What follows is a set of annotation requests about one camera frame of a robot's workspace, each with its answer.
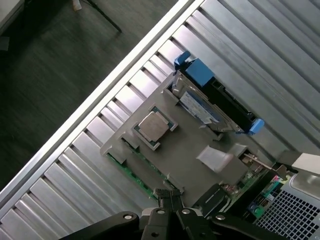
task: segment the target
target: blue latch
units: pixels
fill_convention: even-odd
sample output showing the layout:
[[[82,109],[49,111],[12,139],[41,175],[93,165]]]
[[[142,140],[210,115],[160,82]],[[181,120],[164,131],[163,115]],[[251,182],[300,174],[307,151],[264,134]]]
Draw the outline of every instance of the blue latch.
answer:
[[[257,134],[264,125],[265,125],[265,121],[263,121],[260,118],[256,119],[247,134],[250,136]]]
[[[185,51],[181,55],[179,55],[175,60],[174,60],[174,69],[177,71],[179,68],[186,63],[187,59],[191,56],[191,53],[189,51]]]

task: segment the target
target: dark floor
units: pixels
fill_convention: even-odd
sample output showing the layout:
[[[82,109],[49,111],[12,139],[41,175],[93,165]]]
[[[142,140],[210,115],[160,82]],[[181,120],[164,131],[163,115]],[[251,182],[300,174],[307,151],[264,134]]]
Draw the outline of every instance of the dark floor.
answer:
[[[72,0],[33,0],[3,34],[0,190],[176,0],[96,2],[122,34],[84,2],[74,12]]]

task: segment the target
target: blue drive bracket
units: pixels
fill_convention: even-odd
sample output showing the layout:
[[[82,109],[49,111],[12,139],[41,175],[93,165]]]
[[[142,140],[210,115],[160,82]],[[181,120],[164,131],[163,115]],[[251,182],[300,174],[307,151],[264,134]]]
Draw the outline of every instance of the blue drive bracket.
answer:
[[[200,87],[205,86],[212,78],[215,77],[215,74],[199,58],[188,61],[189,57],[191,57],[191,53],[189,51],[185,51],[174,60],[175,74],[178,71],[185,72]],[[262,119],[257,118],[252,123],[249,131],[238,133],[252,136],[257,134],[264,125],[265,122]]]

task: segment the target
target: green circuit board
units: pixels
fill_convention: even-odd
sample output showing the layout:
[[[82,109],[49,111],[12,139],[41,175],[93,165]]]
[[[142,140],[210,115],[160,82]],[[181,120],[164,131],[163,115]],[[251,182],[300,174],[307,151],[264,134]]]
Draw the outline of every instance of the green circuit board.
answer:
[[[139,148],[135,149],[128,143],[125,139],[122,139],[123,142],[130,148],[130,150],[137,155],[142,161],[144,161],[153,171],[155,171],[168,185],[170,185],[173,189],[178,189],[175,187],[172,182],[169,181],[166,175],[164,175],[155,165],[152,164],[140,151]]]
[[[224,184],[221,184],[222,188],[225,190],[225,192],[228,194],[230,198],[229,205],[223,210],[226,212],[231,206],[241,198],[241,196],[249,190],[255,182],[260,179],[262,176],[266,174],[266,170],[262,170],[258,174],[252,174],[250,171],[247,172],[247,174],[242,178],[241,180],[241,186],[229,186],[226,187]]]
[[[150,198],[158,200],[157,196],[154,195],[153,190],[150,189],[134,172],[132,172],[130,168],[125,164],[120,164],[110,153],[107,153],[107,156],[110,160],[115,162],[115,164],[121,168],[129,178],[135,181]]]

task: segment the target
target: gray plastic part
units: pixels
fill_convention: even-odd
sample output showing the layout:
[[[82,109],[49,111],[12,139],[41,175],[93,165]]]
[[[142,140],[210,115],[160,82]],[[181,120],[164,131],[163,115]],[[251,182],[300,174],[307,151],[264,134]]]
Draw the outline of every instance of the gray plastic part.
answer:
[[[126,155],[121,154],[118,149],[115,149],[115,147],[111,146],[106,153],[110,154],[121,165],[126,161]]]
[[[225,183],[234,186],[249,170],[235,155],[219,151],[210,146],[197,156],[197,159],[217,173]]]
[[[120,144],[126,139],[132,142],[139,152],[149,160],[164,176],[170,176],[178,189],[184,189],[182,200],[187,207],[191,207],[214,184],[223,179],[209,167],[197,160],[197,156],[206,146],[229,152],[236,143],[250,144],[254,150],[257,147],[247,136],[225,133],[220,141],[213,141],[217,135],[208,127],[187,112],[179,100],[167,89],[172,83],[173,75],[170,75],[162,84],[146,99],[144,103],[131,115],[131,117],[112,135],[101,147],[100,153],[105,156],[111,146],[118,144],[121,148],[128,146]],[[159,142],[159,147],[151,149],[146,143],[133,133],[133,127],[139,124],[156,106],[167,118],[177,123],[173,131],[167,131]]]
[[[242,145],[242,144],[236,143],[229,150],[229,153],[235,155],[237,158],[240,158],[240,156],[242,154],[244,154],[246,150],[249,150],[247,145]]]

